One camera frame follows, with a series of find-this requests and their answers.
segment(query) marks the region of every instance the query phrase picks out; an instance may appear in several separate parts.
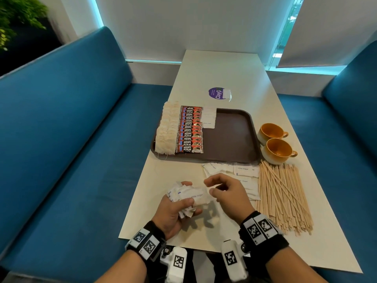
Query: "white table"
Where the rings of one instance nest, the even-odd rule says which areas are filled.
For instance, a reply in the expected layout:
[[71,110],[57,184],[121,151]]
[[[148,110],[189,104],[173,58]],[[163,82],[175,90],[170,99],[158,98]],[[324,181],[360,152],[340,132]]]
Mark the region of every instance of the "white table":
[[[232,100],[213,99],[213,87],[230,89]],[[313,216],[314,230],[296,237],[286,236],[290,246],[311,266],[361,272],[305,152],[274,91],[257,54],[186,51],[169,101],[181,105],[242,109],[251,114],[255,129],[263,123],[276,123],[289,136],[285,138],[298,156],[288,163],[298,166]],[[202,186],[205,174],[198,163],[157,159],[149,152],[136,187],[120,238],[132,238],[154,215],[162,196],[176,181],[192,181]],[[203,215],[192,218],[168,243],[171,245],[220,252],[224,240],[240,241],[236,223],[223,213],[218,203]]]

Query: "wristband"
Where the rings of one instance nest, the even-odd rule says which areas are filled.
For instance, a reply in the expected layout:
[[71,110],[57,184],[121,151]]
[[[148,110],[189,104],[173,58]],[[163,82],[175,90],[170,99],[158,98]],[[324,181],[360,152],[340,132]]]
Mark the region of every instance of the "wristband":
[[165,234],[150,221],[126,244],[125,249],[136,252],[143,259],[148,271],[155,263],[159,263],[158,259],[165,246]]
[[289,246],[283,232],[264,214],[254,211],[240,225],[239,236],[250,253],[265,265],[281,249]]

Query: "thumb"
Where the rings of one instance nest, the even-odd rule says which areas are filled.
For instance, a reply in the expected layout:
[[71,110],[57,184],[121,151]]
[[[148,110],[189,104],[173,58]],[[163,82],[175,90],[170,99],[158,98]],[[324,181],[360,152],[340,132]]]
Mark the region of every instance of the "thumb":
[[224,191],[216,189],[215,187],[213,187],[212,189],[210,189],[210,195],[213,196],[214,198],[218,199],[218,200],[221,200],[222,197],[224,196]]
[[194,204],[194,202],[195,201],[193,198],[186,198],[184,200],[176,201],[172,203],[172,212],[176,214],[182,209],[187,209],[191,207]]

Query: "white device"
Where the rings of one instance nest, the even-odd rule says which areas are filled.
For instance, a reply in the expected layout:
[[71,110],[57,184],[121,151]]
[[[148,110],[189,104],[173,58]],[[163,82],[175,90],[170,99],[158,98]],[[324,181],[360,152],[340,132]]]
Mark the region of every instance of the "white device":
[[248,272],[243,256],[249,254],[245,244],[237,244],[235,240],[226,240],[221,245],[221,254],[232,282],[241,281],[247,278]]
[[166,283],[182,283],[185,275],[187,250],[176,246],[172,252],[166,247],[160,256],[160,262],[168,266]]

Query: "cup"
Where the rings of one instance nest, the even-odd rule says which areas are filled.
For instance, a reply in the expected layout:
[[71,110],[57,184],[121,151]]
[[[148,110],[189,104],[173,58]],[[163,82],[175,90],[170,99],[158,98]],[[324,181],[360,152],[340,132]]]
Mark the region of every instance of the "cup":
[[281,165],[290,157],[296,157],[297,152],[284,140],[272,138],[263,146],[262,155],[270,164]]
[[266,142],[271,138],[285,138],[288,136],[288,132],[284,132],[284,130],[273,123],[265,123],[259,129],[257,134],[259,142],[264,146]]

